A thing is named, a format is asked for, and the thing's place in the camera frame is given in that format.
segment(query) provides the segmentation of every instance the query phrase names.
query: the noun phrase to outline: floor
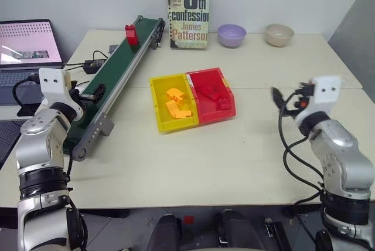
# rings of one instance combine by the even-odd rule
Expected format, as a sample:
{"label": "floor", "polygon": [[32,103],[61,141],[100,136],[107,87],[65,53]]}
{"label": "floor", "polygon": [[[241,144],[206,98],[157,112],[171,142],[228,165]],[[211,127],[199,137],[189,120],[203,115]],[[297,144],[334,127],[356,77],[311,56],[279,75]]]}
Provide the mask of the floor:
{"label": "floor", "polygon": [[[185,216],[194,216],[192,224],[182,224],[181,251],[217,247],[217,238],[214,234],[214,216],[226,208],[241,212],[251,221],[268,251],[277,251],[278,248],[274,239],[268,237],[263,224],[265,218],[271,218],[274,222],[282,221],[293,250],[315,250],[314,245],[299,223],[296,220],[283,217],[280,206],[132,209],[130,215],[125,219],[87,214],[84,216],[88,226],[87,250],[118,251],[125,248],[130,248],[130,251],[146,250],[154,226],[159,218],[166,213],[172,213],[182,220]],[[304,215],[302,219],[313,234],[323,228],[317,212]],[[16,230],[1,229],[0,250],[16,250],[16,237]]]}

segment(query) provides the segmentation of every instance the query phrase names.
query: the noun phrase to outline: laptop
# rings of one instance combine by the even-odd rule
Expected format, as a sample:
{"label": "laptop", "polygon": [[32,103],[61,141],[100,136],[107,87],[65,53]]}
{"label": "laptop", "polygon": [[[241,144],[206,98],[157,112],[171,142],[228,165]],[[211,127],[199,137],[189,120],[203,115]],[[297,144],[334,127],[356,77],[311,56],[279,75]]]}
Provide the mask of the laptop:
{"label": "laptop", "polygon": [[[0,106],[16,105],[14,84],[41,67],[63,67],[49,19],[0,22]],[[20,85],[17,95],[23,104],[40,103],[43,98],[34,82]]]}

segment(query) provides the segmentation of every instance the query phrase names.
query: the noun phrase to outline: beige bowl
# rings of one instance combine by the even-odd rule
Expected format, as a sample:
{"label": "beige bowl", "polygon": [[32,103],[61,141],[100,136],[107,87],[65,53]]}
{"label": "beige bowl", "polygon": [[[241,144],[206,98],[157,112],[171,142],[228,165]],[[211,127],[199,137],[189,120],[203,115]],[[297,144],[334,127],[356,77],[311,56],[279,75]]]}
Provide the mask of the beige bowl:
{"label": "beige bowl", "polygon": [[270,24],[265,29],[265,40],[273,46],[285,46],[293,36],[293,29],[282,24]]}

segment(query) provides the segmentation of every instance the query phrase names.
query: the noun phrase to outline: laptop keyboard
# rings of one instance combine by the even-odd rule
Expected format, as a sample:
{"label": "laptop keyboard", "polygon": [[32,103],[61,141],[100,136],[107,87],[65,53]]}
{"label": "laptop keyboard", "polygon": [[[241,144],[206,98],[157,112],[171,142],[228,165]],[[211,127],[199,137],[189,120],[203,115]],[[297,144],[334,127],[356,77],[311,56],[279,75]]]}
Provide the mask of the laptop keyboard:
{"label": "laptop keyboard", "polygon": [[[0,87],[12,87],[22,79],[27,78],[30,72],[0,72]],[[34,82],[25,82],[23,86],[33,85]]]}

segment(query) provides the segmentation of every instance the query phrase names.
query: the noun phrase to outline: robotic arm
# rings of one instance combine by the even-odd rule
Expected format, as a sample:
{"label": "robotic arm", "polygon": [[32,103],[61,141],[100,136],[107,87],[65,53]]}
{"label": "robotic arm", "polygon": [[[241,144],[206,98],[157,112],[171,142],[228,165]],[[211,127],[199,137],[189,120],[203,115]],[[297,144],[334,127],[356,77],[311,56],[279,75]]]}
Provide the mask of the robotic arm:
{"label": "robotic arm", "polygon": [[83,116],[81,101],[98,102],[105,87],[100,85],[96,95],[80,96],[69,73],[59,69],[41,68],[39,79],[48,108],[23,124],[16,148],[21,192],[18,250],[84,249],[87,229],[69,197],[71,164],[65,173],[63,143],[70,123]]}
{"label": "robotic arm", "polygon": [[341,80],[314,78],[295,91],[295,110],[288,110],[282,94],[272,94],[283,116],[292,116],[323,167],[322,222],[327,230],[316,235],[317,250],[373,250],[369,221],[370,187],[374,166],[358,149],[358,141],[338,121],[329,118],[338,100]]}

